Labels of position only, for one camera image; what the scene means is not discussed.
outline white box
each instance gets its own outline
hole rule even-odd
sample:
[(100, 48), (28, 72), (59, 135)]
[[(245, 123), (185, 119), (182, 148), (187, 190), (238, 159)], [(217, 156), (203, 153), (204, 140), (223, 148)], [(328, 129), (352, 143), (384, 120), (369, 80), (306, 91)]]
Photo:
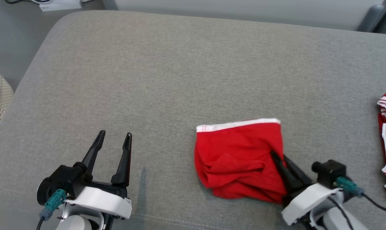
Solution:
[(82, 8), (81, 0), (51, 0), (47, 3), (40, 3), (42, 11), (55, 11), (64, 9), (80, 9)]

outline gray upholstery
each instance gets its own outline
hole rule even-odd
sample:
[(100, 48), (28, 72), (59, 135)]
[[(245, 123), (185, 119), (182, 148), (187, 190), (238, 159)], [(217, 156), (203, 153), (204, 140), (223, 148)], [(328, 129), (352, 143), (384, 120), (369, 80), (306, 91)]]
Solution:
[[(38, 184), (81, 160), (101, 129), (95, 180), (110, 180), (126, 133), (134, 140), (134, 214), (114, 229), (292, 229), (281, 206), (216, 198), (196, 176), (197, 125), (256, 118), (281, 120), (285, 154), (311, 177), (314, 161), (338, 160), (386, 206), (376, 107), (385, 92), (386, 35), (70, 14), (45, 39), (0, 124), (0, 229), (34, 229)], [(345, 206), (369, 228), (386, 229), (386, 213), (368, 201)]]

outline robotic arm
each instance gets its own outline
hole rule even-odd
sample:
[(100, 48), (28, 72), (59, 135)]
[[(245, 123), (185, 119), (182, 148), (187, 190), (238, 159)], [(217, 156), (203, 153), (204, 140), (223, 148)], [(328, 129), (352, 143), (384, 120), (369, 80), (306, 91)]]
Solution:
[[(60, 224), (57, 230), (110, 230), (114, 219), (129, 219), (132, 202), (127, 198), (126, 187), (129, 186), (132, 134), (126, 135), (117, 173), (110, 183), (92, 180), (92, 169), (104, 138), (105, 131), (102, 130), (82, 162), (72, 167), (61, 165), (41, 182), (37, 201), (45, 208), (40, 213), (37, 230), (44, 220), (49, 220), (57, 207), (63, 210), (63, 215), (58, 217)], [(99, 221), (80, 215), (96, 217)]]
[(342, 207), (363, 193), (358, 187), (343, 189), (344, 185), (355, 185), (347, 178), (345, 165), (334, 160), (313, 163), (312, 170), (318, 174), (317, 183), (313, 183), (289, 158), (284, 156), (285, 167), (275, 152), (271, 156), (288, 192), (281, 212), (288, 225), (301, 223), (308, 230), (367, 230)]
[[(97, 153), (104, 142), (105, 131), (99, 132), (82, 162), (72, 167), (61, 165), (45, 178), (37, 191), (37, 201), (45, 208), (40, 213), (43, 221), (51, 218), (55, 209), (63, 211), (56, 230), (111, 230), (114, 219), (126, 220), (132, 212), (127, 197), (129, 186), (132, 134), (127, 133), (117, 173), (110, 183), (93, 181)], [(351, 198), (364, 196), (378, 208), (386, 211), (346, 176), (346, 166), (334, 160), (315, 162), (312, 170), (318, 174), (314, 183), (289, 158), (281, 159), (271, 152), (274, 164), (284, 182), (287, 195), (281, 212), (288, 225), (301, 223), (307, 230), (367, 230), (342, 204)], [(98, 221), (85, 218), (95, 217)]]

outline gray floor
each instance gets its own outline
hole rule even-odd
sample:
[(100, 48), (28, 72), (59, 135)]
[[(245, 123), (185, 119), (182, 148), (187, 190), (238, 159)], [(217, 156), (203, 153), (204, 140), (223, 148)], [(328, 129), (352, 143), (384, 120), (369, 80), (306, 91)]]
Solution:
[(42, 41), (63, 16), (80, 10), (105, 9), (102, 0), (82, 9), (42, 12), (37, 4), (7, 4), (0, 0), (0, 72), (15, 90)]

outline black cable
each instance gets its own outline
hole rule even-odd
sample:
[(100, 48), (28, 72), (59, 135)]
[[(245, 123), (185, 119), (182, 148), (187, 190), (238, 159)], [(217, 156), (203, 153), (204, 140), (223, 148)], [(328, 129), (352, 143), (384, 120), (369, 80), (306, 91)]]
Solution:
[(44, 219), (45, 219), (45, 217), (41, 217), (41, 219), (40, 219), (40, 221), (38, 222), (38, 225), (37, 225), (37, 230), (41, 229), (41, 225), (44, 222)]
[(113, 224), (114, 224), (114, 216), (113, 215), (109, 215), (108, 220), (106, 222), (105, 229), (106, 230), (111, 230)]
[[(46, 3), (46, 2), (49, 2), (51, 0), (35, 0), (37, 3)], [(32, 2), (31, 0), (5, 0), (6, 3), (8, 4), (15, 4), (15, 3), (19, 3), (19, 2)]]
[(5, 1), (6, 1), (6, 3), (8, 3), (8, 4), (14, 4), (14, 3), (22, 2), (22, 0), (15, 0), (15, 1), (5, 0)]
[(374, 200), (372, 200), (370, 197), (368, 197), (368, 195), (362, 193), (362, 196), (364, 196), (366, 199), (368, 199), (368, 201), (371, 201), (376, 207), (382, 209), (383, 211), (386, 211), (385, 207), (380, 206), (378, 203), (376, 203)]
[(307, 230), (316, 230), (316, 227), (313, 227), (310, 225), (310, 223), (307, 223), (306, 221), (300, 221), (301, 224), (305, 227)]
[(341, 206), (340, 206), (334, 199), (332, 199), (331, 197), (328, 197), (328, 199), (329, 199), (332, 203), (334, 203), (334, 205), (339, 209), (339, 211), (341, 211), (342, 215), (345, 217), (346, 222), (348, 223), (349, 228), (350, 228), (351, 230), (353, 230), (351, 221), (349, 220), (348, 216), (346, 215), (345, 211), (341, 208)]

